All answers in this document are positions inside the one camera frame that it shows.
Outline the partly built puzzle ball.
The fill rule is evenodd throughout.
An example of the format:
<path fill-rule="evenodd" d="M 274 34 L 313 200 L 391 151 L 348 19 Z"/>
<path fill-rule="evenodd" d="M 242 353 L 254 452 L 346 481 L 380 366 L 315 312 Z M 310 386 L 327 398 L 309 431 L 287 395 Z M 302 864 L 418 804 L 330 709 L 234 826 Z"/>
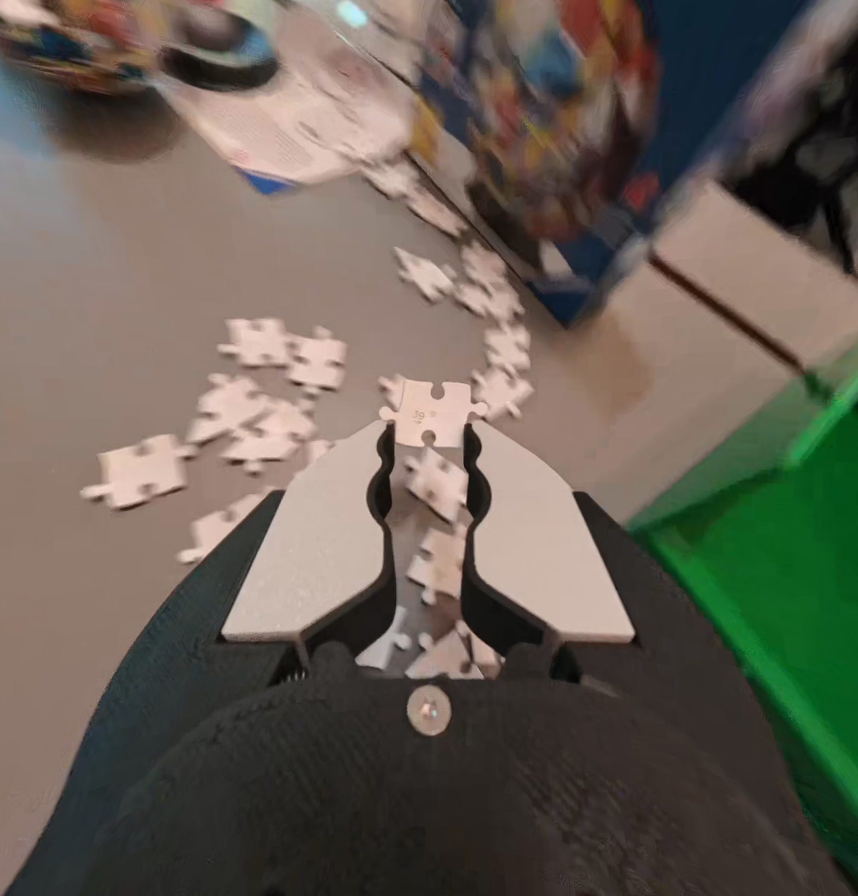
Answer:
<path fill-rule="evenodd" d="M 137 94 L 156 67 L 139 12 L 138 2 L 0 1 L 0 52 L 73 91 Z"/>

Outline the green plastic bin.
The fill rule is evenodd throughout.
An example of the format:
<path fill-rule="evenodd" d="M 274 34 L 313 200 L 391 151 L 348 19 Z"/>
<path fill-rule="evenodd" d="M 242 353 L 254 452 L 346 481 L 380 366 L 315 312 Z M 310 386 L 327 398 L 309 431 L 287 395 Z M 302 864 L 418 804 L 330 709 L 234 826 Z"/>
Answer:
<path fill-rule="evenodd" d="M 726 639 L 809 822 L 858 893 L 858 359 L 771 471 L 629 527 Z"/>

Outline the blue puzzle box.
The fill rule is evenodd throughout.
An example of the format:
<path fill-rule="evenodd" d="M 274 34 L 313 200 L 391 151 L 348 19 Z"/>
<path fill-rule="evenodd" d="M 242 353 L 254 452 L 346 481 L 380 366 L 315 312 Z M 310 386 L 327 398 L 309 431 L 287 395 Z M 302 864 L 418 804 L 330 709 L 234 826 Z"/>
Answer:
<path fill-rule="evenodd" d="M 810 5 L 425 2 L 412 156 L 569 327 Z"/>

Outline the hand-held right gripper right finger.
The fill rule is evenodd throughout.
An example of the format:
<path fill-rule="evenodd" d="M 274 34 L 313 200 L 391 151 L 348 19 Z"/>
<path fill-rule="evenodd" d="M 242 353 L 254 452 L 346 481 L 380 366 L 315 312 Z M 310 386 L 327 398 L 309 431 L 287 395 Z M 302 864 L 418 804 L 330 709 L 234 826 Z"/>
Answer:
<path fill-rule="evenodd" d="M 486 422 L 467 424 L 461 611 L 501 656 L 518 644 L 629 644 L 636 636 L 569 484 Z"/>

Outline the folded puzzle leaflet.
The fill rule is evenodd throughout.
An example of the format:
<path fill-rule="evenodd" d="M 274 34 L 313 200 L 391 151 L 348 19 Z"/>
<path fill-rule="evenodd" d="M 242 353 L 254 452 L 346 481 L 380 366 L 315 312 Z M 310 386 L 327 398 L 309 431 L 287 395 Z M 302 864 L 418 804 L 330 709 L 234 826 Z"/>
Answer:
<path fill-rule="evenodd" d="M 276 22 L 279 68 L 265 85 L 211 91 L 164 73 L 156 89 L 263 195 L 399 156 L 411 135 L 409 85 L 360 47 L 337 14 L 291 4 Z"/>

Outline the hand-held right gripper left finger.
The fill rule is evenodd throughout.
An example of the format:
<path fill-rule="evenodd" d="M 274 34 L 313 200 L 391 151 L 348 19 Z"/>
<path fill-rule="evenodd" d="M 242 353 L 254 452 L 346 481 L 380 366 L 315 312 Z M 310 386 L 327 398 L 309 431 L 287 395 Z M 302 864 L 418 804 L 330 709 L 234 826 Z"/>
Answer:
<path fill-rule="evenodd" d="M 302 658 L 338 642 L 358 656 L 390 631 L 395 432 L 373 422 L 296 476 L 223 622 L 224 641 L 292 644 Z"/>

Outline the square white jigsaw piece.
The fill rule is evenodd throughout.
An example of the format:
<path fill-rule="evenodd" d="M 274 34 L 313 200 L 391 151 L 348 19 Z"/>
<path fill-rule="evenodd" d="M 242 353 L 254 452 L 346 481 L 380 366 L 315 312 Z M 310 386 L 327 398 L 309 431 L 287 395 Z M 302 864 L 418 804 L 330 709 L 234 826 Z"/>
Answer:
<path fill-rule="evenodd" d="M 484 419 L 489 405 L 473 401 L 471 387 L 462 383 L 443 383 L 442 395 L 432 394 L 433 384 L 405 379 L 401 375 L 378 378 L 386 405 L 379 417 L 393 424 L 396 444 L 419 448 L 430 434 L 436 449 L 460 449 L 470 418 Z"/>

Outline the black round ball stand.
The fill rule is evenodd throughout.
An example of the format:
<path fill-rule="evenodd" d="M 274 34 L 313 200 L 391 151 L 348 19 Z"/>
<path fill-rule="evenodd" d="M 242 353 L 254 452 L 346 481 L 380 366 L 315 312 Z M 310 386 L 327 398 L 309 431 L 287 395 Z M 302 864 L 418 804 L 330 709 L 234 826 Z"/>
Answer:
<path fill-rule="evenodd" d="M 183 84 L 249 91 L 268 84 L 281 69 L 272 2 L 162 2 L 162 11 L 158 63 Z"/>

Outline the scattered white puzzle pieces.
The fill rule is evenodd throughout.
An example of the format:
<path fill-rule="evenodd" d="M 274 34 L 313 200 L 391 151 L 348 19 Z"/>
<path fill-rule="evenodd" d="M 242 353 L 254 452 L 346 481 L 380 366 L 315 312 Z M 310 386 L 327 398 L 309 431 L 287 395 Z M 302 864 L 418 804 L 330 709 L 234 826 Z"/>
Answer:
<path fill-rule="evenodd" d="M 411 210 L 444 230 L 442 218 L 450 218 L 451 233 L 463 222 L 428 192 L 417 186 L 415 173 L 404 162 L 380 169 L 364 170 L 366 177 L 387 196 L 406 196 Z M 515 288 L 509 282 L 504 260 L 491 249 L 473 240 L 461 246 L 462 277 L 412 252 L 395 248 L 402 280 L 418 287 L 427 300 L 452 296 L 474 314 L 495 321 L 485 333 L 487 369 L 475 380 L 477 398 L 489 405 L 483 420 L 499 411 L 517 410 L 518 403 L 532 393 L 530 384 L 516 374 L 528 367 L 529 337 L 517 320 L 524 309 Z M 300 450 L 307 455 L 306 466 L 333 448 L 337 442 L 316 437 L 313 402 L 321 391 L 333 391 L 344 379 L 346 344 L 332 337 L 325 328 L 316 328 L 312 338 L 294 337 L 276 318 L 232 319 L 226 321 L 232 342 L 218 347 L 233 355 L 243 366 L 275 366 L 287 370 L 290 381 L 304 392 L 292 402 L 267 395 L 244 375 L 213 375 L 211 388 L 199 399 L 198 416 L 192 421 L 185 442 L 171 434 L 152 436 L 139 443 L 98 455 L 102 481 L 84 487 L 80 495 L 88 501 L 104 501 L 110 509 L 121 511 L 186 487 L 184 463 L 197 449 L 227 436 L 231 442 L 222 458 L 249 475 L 259 475 L 265 464 L 283 462 Z M 419 456 L 405 457 L 408 476 L 405 487 L 447 525 L 446 530 L 429 529 L 418 553 L 408 567 L 407 577 L 423 589 L 428 606 L 439 595 L 460 598 L 463 561 L 466 552 L 467 524 L 460 517 L 467 504 L 467 472 L 438 453 L 430 434 Z M 193 521 L 190 531 L 195 546 L 178 554 L 184 564 L 196 564 L 215 548 L 245 519 L 268 490 L 255 493 L 228 505 L 222 511 Z M 358 665 L 386 670 L 394 651 L 408 651 L 412 639 L 404 630 L 407 610 L 397 605 L 390 631 L 360 654 Z M 427 666 L 429 677 L 447 675 L 456 678 L 482 678 L 481 669 L 499 667 L 500 657 L 481 642 L 462 621 L 453 633 L 433 640 L 420 633 L 420 650 L 429 658 L 442 658 L 435 669 Z"/>

